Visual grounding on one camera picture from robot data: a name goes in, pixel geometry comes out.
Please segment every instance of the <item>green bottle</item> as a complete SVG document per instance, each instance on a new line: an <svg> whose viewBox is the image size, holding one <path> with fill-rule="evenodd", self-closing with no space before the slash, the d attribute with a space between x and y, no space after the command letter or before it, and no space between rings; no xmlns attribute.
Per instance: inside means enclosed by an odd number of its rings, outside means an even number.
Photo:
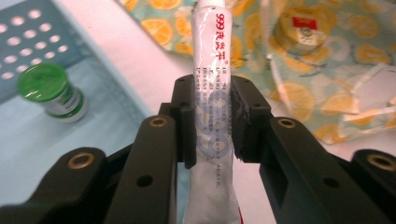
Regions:
<svg viewBox="0 0 396 224"><path fill-rule="evenodd" d="M18 79L18 91L62 122L81 119L88 110L82 92L70 84L64 69L54 63L40 63L26 69Z"/></svg>

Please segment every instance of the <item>white tube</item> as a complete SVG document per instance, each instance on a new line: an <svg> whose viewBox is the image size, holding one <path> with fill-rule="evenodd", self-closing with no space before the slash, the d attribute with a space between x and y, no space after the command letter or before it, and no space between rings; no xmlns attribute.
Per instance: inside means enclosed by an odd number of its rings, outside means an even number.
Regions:
<svg viewBox="0 0 396 224"><path fill-rule="evenodd" d="M192 15L197 163L185 224L239 224L233 190L230 56L233 18L224 0L200 0Z"/></svg>

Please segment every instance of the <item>table surface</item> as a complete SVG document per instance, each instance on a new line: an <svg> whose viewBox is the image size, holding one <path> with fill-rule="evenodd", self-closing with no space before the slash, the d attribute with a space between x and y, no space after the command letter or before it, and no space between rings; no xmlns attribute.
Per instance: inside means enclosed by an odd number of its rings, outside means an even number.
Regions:
<svg viewBox="0 0 396 224"><path fill-rule="evenodd" d="M163 51L115 0L58 0L115 65L128 84L156 114L170 102L175 79L191 74L192 61ZM279 102L269 101L275 116L287 116ZM331 146L329 152L349 160L357 149L374 148L395 155L396 132ZM259 175L258 164L234 160L233 184L247 224L276 223Z"/></svg>

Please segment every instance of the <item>green lid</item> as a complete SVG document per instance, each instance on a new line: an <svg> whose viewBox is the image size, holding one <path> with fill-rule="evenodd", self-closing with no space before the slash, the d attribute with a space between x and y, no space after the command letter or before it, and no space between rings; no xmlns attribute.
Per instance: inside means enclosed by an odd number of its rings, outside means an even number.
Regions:
<svg viewBox="0 0 396 224"><path fill-rule="evenodd" d="M68 85L64 69L53 63L31 66L18 79L20 94L34 102L50 101L61 95Z"/></svg>

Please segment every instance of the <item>blue basket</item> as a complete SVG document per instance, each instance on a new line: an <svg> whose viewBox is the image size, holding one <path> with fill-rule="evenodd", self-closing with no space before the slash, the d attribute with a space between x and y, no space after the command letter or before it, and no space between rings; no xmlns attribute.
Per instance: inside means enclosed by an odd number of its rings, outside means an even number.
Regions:
<svg viewBox="0 0 396 224"><path fill-rule="evenodd" d="M110 155L130 145L141 120L150 115L55 1L9 3L0 3L0 206L29 198L67 151L98 147ZM89 110L80 121L58 122L17 94L21 71L43 62L63 66L71 83L84 92Z"/></svg>

